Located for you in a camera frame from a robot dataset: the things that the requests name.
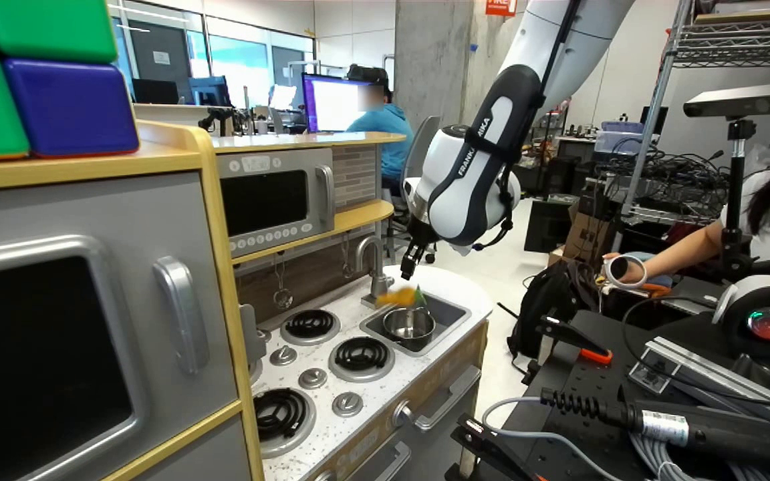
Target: microwave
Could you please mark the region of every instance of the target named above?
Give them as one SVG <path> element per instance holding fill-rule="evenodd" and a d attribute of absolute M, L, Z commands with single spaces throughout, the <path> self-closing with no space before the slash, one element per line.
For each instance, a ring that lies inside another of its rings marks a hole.
<path fill-rule="evenodd" d="M 206 226 L 198 173 L 0 191 L 0 478 L 107 478 L 236 405 Z"/>
<path fill-rule="evenodd" d="M 335 227 L 332 151 L 220 156 L 233 256 Z"/>

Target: metal pole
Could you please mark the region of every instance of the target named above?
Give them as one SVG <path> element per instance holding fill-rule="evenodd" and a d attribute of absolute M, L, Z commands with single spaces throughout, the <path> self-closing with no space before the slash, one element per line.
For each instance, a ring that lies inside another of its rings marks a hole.
<path fill-rule="evenodd" d="M 198 18 L 201 18 L 201 38 L 202 38 L 206 76 L 213 77 L 213 49 L 209 46 L 206 16 L 198 13 Z"/>
<path fill-rule="evenodd" d="M 649 112 L 648 112 L 645 139 L 641 139 L 641 147 L 637 153 L 629 196 L 625 196 L 625 204 L 623 204 L 623 218 L 631 218 L 631 212 L 633 212 L 637 188 L 639 188 L 641 173 L 645 173 L 648 153 L 653 147 L 653 132 L 654 132 L 654 123 L 658 123 L 658 111 L 664 104 L 664 93 L 669 91 L 669 80 L 672 80 L 676 52 L 680 52 L 680 38 L 681 38 L 681 32 L 688 28 L 690 2 L 692 0 L 680 0 L 676 18 L 674 18 L 674 36 L 669 38 L 665 52 L 664 52 L 658 84 L 653 89 L 653 101 L 649 101 Z"/>
<path fill-rule="evenodd" d="M 741 188 L 744 188 L 744 160 L 746 144 L 756 135 L 756 123 L 746 117 L 726 121 L 726 144 L 729 144 L 729 199 L 726 199 L 726 223 L 722 232 L 722 254 L 724 254 L 724 279 L 741 280 L 749 275 L 749 256 L 744 256 L 744 235 L 741 235 Z"/>

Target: black burner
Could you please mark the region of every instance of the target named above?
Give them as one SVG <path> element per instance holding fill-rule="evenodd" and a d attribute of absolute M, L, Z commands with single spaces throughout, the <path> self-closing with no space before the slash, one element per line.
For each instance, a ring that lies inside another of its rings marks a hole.
<path fill-rule="evenodd" d="M 335 316 L 327 311 L 303 311 L 291 316 L 283 328 L 299 339 L 323 338 L 335 328 Z"/>
<path fill-rule="evenodd" d="M 347 371 L 373 371 L 388 363 L 391 350 L 372 338 L 352 338 L 343 343 L 335 354 L 335 363 Z"/>
<path fill-rule="evenodd" d="M 261 442 L 291 439 L 305 423 L 305 399 L 293 391 L 268 391 L 253 399 L 257 434 Z"/>

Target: toy kitchen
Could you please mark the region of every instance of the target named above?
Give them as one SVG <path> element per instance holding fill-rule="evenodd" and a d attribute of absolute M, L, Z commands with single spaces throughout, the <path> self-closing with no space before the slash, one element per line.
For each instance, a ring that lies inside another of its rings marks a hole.
<path fill-rule="evenodd" d="M 395 478 L 478 381 L 487 295 L 436 267 L 383 270 L 383 141 L 213 139 L 268 481 Z M 424 339 L 384 328 L 388 286 L 423 292 Z"/>

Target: blue shirt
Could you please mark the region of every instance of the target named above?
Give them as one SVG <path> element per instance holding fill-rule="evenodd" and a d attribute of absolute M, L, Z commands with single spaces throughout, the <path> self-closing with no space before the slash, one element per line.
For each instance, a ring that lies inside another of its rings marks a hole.
<path fill-rule="evenodd" d="M 414 132 L 400 107 L 395 104 L 372 107 L 349 125 L 349 132 L 404 135 L 404 141 L 383 144 L 383 159 L 380 159 L 384 180 L 395 180 L 395 183 L 404 180 L 404 164 L 408 159 Z"/>

